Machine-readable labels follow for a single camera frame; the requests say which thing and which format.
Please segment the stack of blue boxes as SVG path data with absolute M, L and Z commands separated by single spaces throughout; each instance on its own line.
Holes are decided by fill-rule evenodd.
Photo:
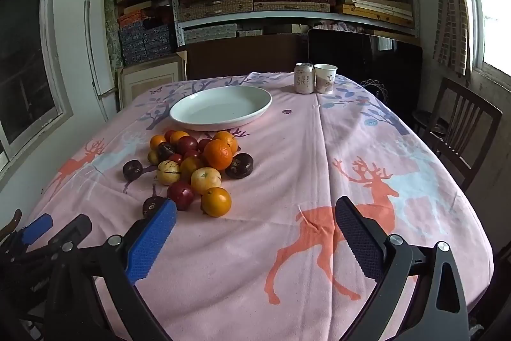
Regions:
M 119 41 L 125 66 L 167 57 L 175 51 L 169 23 L 137 10 L 118 19 Z

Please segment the red plum front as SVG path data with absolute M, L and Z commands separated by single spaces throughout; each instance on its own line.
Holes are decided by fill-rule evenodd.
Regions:
M 177 181 L 168 187 L 167 197 L 172 200 L 177 209 L 186 211 L 195 200 L 195 193 L 187 182 Z

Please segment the white round plate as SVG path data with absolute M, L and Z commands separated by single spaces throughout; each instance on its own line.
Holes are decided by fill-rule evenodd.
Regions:
M 217 87 L 180 99 L 169 115 L 186 129 L 215 132 L 245 126 L 259 119 L 272 101 L 272 95 L 260 87 Z

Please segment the dark wooden cabinet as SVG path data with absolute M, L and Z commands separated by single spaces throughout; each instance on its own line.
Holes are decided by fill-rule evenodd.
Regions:
M 289 73 L 308 61 L 308 37 L 297 34 L 258 35 L 192 43 L 178 48 L 187 55 L 186 78 L 258 73 Z

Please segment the striped cream pepino melon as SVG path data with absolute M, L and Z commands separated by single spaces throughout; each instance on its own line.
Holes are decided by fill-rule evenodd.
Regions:
M 157 179 L 161 184 L 170 186 L 179 181 L 180 176 L 181 170 L 178 163 L 171 160 L 165 160 L 158 165 Z

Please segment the curtain by right window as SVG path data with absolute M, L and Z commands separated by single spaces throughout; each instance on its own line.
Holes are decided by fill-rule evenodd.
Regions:
M 467 0 L 438 0 L 438 19 L 433 60 L 468 79 L 469 10 Z

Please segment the red plum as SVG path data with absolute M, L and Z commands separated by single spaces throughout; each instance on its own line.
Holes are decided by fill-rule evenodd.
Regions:
M 172 200 L 177 209 L 186 211 L 195 200 L 195 193 L 187 182 L 177 181 L 168 187 L 167 197 Z
M 198 147 L 198 142 L 195 138 L 191 137 L 190 135 L 186 135 L 179 138 L 179 140 L 176 143 L 176 147 L 179 151 L 179 154 L 183 156 L 189 151 L 195 151 Z

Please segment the small orange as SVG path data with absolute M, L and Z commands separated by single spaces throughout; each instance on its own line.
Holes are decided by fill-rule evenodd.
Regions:
M 166 139 L 164 135 L 155 135 L 150 140 L 150 148 L 156 151 L 161 143 L 165 143 Z

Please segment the framed picture leaning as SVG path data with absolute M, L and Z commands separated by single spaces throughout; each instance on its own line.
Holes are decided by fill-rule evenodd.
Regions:
M 125 66 L 117 72 L 119 109 L 130 105 L 140 94 L 187 76 L 188 54 L 179 51 L 167 57 Z

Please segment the large orange mandarin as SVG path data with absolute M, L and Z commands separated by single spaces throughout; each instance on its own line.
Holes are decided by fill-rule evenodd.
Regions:
M 209 166 L 216 170 L 225 170 L 233 159 L 230 147 L 221 139 L 209 141 L 203 149 L 203 156 Z

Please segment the dark wooden chair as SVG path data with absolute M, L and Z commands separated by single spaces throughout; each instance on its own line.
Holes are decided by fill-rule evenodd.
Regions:
M 484 118 L 488 130 L 475 161 L 462 156 Z M 416 128 L 439 157 L 445 157 L 462 175 L 460 188 L 467 191 L 483 165 L 502 118 L 502 111 L 467 87 L 444 77 L 433 110 L 417 109 L 413 113 Z

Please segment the pink drink can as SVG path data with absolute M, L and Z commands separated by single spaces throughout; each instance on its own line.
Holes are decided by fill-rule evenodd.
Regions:
M 314 92 L 314 66 L 310 63 L 297 63 L 294 68 L 294 90 L 299 94 Z

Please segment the pale yellow apple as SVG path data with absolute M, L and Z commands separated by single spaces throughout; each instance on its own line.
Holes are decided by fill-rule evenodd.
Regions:
M 196 194 L 203 195 L 208 189 L 220 187 L 222 184 L 221 173 L 211 167 L 203 167 L 195 170 L 191 175 L 191 187 Z

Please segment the window with white frame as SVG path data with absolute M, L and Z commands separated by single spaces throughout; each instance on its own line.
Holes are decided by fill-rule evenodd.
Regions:
M 1 0 L 1 178 L 72 115 L 54 0 Z

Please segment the white paper cup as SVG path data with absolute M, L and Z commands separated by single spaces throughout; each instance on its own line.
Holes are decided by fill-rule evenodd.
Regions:
M 329 64 L 315 64 L 315 91 L 320 94 L 333 93 L 333 86 L 338 67 Z

